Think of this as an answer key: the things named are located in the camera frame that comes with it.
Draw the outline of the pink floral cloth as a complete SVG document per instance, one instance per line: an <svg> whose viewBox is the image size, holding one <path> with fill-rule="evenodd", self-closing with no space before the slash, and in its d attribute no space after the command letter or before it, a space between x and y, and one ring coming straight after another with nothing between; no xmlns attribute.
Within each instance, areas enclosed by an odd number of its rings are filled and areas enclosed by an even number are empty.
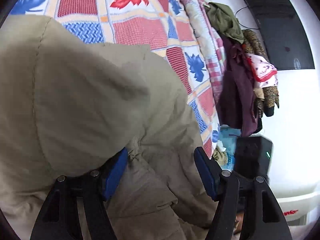
<svg viewBox="0 0 320 240"><path fill-rule="evenodd" d="M277 87L277 69L273 64L255 54L246 53L246 59L252 68L255 88Z"/></svg>

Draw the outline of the olive green garment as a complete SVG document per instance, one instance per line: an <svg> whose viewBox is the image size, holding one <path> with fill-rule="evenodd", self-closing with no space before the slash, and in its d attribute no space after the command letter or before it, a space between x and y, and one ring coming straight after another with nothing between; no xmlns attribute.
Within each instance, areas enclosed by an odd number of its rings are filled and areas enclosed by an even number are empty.
<svg viewBox="0 0 320 240"><path fill-rule="evenodd" d="M225 4L209 2L204 6L210 25L219 33L228 38L244 42L244 35L240 28L238 19L231 8Z"/></svg>

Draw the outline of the pink floral blanket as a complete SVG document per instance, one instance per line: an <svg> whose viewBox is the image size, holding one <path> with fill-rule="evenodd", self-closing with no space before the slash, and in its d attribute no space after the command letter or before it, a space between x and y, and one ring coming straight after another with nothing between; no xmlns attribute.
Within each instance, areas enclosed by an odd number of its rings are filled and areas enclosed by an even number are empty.
<svg viewBox="0 0 320 240"><path fill-rule="evenodd" d="M209 72L214 101L217 103L223 87L226 53L222 38L211 26L206 13L206 9L209 8L209 0L180 0L180 2L185 8L200 45Z"/></svg>

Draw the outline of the white storage box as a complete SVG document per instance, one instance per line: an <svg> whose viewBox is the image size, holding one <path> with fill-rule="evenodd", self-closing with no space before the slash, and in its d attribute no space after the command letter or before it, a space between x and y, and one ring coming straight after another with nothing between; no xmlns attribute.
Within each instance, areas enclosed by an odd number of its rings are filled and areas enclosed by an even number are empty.
<svg viewBox="0 0 320 240"><path fill-rule="evenodd" d="M319 189L294 197L277 198L289 226L307 225L319 219Z"/></svg>

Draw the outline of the black device with green light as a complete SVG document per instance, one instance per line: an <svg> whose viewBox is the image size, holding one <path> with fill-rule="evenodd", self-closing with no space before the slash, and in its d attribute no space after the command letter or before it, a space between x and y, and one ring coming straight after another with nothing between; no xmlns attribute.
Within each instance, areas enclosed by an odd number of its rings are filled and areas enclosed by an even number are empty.
<svg viewBox="0 0 320 240"><path fill-rule="evenodd" d="M233 171L247 179L261 176L268 182L272 150L272 141L265 137L239 137L236 141Z"/></svg>

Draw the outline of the olive green puffer jacket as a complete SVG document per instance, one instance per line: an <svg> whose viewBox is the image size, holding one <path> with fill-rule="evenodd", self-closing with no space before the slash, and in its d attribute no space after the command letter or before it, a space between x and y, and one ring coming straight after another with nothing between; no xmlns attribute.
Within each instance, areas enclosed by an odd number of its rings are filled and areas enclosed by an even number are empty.
<svg viewBox="0 0 320 240"><path fill-rule="evenodd" d="M146 45L85 44L48 16L1 26L1 210L29 239L58 176L129 161L105 204L118 239L205 239L216 210L194 163L187 92Z"/></svg>

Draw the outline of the leaf patterned patchwork quilt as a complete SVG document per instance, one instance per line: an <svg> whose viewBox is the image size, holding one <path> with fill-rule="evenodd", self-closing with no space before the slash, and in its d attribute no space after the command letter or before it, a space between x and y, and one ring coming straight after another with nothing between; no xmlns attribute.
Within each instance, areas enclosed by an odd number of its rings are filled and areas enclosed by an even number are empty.
<svg viewBox="0 0 320 240"><path fill-rule="evenodd" d="M209 72L180 0L17 0L13 15L46 15L89 43L147 44L188 93L203 147L212 156L220 125Z"/></svg>

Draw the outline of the leopard print garment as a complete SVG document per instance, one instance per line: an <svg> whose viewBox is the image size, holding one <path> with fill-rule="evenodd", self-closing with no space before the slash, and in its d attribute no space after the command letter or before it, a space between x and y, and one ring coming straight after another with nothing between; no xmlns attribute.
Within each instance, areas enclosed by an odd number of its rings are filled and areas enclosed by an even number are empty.
<svg viewBox="0 0 320 240"><path fill-rule="evenodd" d="M243 48L254 77L253 91L257 97L258 115L271 117L279 107L278 77L276 67L270 63L257 34L244 29Z"/></svg>

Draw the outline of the dark maroon garment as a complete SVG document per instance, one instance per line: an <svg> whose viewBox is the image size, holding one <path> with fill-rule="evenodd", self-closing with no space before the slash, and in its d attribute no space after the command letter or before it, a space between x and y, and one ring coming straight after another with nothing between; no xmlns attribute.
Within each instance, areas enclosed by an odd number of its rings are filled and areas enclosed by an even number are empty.
<svg viewBox="0 0 320 240"><path fill-rule="evenodd" d="M216 105L220 124L241 130L249 137L258 128L254 77L241 44L221 34L226 52L222 92Z"/></svg>

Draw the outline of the black wall television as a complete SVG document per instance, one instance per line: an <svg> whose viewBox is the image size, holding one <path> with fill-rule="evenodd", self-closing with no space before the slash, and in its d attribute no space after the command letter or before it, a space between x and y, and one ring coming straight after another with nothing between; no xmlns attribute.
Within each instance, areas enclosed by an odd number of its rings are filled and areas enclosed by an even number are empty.
<svg viewBox="0 0 320 240"><path fill-rule="evenodd" d="M313 69L310 44L290 0L244 0L255 18L270 62L278 70Z"/></svg>

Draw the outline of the blue printed bag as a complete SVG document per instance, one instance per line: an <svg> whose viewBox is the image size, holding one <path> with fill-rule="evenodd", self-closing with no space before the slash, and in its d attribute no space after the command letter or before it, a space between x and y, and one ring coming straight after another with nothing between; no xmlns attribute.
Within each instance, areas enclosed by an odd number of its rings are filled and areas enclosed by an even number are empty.
<svg viewBox="0 0 320 240"><path fill-rule="evenodd" d="M241 131L239 129L234 129L227 125L220 127L216 147L213 152L213 159L217 161L223 170L233 170L236 141L240 135Z"/></svg>

